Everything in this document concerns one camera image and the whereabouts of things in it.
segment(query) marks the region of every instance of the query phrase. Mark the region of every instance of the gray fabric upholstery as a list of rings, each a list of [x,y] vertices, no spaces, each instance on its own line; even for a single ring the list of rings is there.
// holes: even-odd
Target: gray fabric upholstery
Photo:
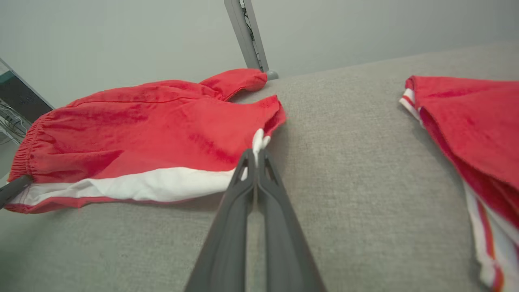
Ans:
[[[329,291],[483,291],[462,185],[398,104],[410,75],[519,79],[519,43],[279,79],[289,117],[270,151]],[[178,205],[0,211],[1,291],[181,291],[221,195]],[[264,285],[249,217],[248,286]]]

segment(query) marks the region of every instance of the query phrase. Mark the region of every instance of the black cable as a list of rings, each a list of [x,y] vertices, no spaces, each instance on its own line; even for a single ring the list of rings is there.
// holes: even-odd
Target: black cable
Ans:
[[[19,144],[22,142],[21,140],[18,140],[18,139],[15,138],[15,137],[9,138],[9,141],[11,141],[11,140],[14,140],[14,141],[16,141],[16,142],[19,143]]]
[[[14,140],[14,139],[13,139],[13,138],[11,138],[11,139],[9,139],[9,140],[5,141],[4,143],[0,143],[0,145],[4,145],[4,144],[6,144],[7,142],[11,142],[11,140]]]
[[[12,108],[8,107],[8,106],[5,106],[3,104],[0,103],[0,107],[2,108],[5,108],[6,110],[10,111],[13,115],[15,115],[17,118],[18,118],[18,121],[16,121],[15,123],[12,122],[13,120],[13,117],[11,117],[10,115],[7,114],[7,116],[9,117],[9,119],[6,119],[4,118],[5,120],[5,123],[2,123],[4,126],[7,126],[6,128],[9,129],[12,133],[16,134],[18,137],[20,138],[24,138],[25,137],[25,134],[26,132],[24,132],[23,130],[19,129],[16,124],[17,123],[20,123],[20,125],[23,127],[23,124],[22,124],[22,120],[21,120],[21,117],[20,115]]]
[[[247,19],[250,21],[246,10],[243,11],[243,16],[247,17]],[[245,22],[245,25],[249,28],[249,32],[251,34],[251,39],[254,40],[254,33],[252,32],[252,28],[250,27],[250,25],[247,22]]]
[[[4,123],[4,121],[0,121],[0,126],[2,126],[4,129],[9,130],[9,126]],[[17,132],[11,131],[12,134],[18,136],[21,139],[24,139],[25,137],[18,134]],[[16,139],[14,136],[12,137],[12,140],[16,140],[17,142],[21,143],[20,140]]]

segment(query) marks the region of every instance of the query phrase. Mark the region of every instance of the red fabric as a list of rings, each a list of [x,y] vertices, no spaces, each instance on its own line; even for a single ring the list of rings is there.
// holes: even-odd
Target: red fabric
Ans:
[[[31,175],[36,183],[78,182],[178,166],[231,170],[259,128],[270,135],[285,121],[275,95],[226,102],[266,82],[259,70],[237,69],[201,83],[161,81],[76,100],[32,125],[9,181]]]
[[[519,228],[519,82],[412,76],[406,87],[465,181]]]

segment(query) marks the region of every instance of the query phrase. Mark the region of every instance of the red garment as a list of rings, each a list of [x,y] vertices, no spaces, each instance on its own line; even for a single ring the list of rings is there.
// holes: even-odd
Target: red garment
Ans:
[[[465,181],[519,229],[519,82],[412,76],[406,88]]]
[[[84,191],[85,179],[90,179],[88,183],[106,183],[103,179],[142,173],[148,174],[144,179],[147,184],[141,186],[146,188],[150,183],[155,185],[150,182],[154,176],[148,172],[157,169],[181,170],[179,184],[189,180],[185,176],[191,173],[214,178],[220,171],[230,171],[242,152],[251,147],[258,129],[270,135],[285,121],[275,95],[253,104],[227,102],[239,90],[256,91],[266,82],[266,74],[259,70],[237,69],[200,83],[171,80],[106,90],[53,110],[29,129],[9,176],[9,181],[32,176],[35,184],[28,190],[32,193],[19,195],[6,208],[39,213],[89,202],[149,201],[125,197],[117,190],[115,195],[91,190],[86,196],[74,190]],[[64,189],[56,183],[68,184]],[[157,188],[165,188],[160,183]],[[106,188],[113,189],[114,182],[110,181]],[[185,199],[180,195],[157,202],[179,198]]]
[[[519,290],[519,82],[412,76],[400,103],[462,176],[480,279]]]

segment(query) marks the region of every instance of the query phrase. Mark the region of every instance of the gray wall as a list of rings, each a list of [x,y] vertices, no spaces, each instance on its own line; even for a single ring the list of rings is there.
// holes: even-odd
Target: gray wall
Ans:
[[[9,68],[5,67],[4,64],[0,62],[0,75],[4,74],[7,71],[9,71]]]
[[[518,0],[252,0],[280,77],[519,38]]]
[[[223,0],[1,0],[0,57],[54,107],[245,67]]]
[[[0,134],[0,141],[5,140],[5,136],[3,133]],[[11,170],[12,159],[18,150],[18,145],[14,142],[8,142],[3,145],[0,145],[0,178],[6,175]],[[5,182],[0,181],[0,187],[3,186]]]

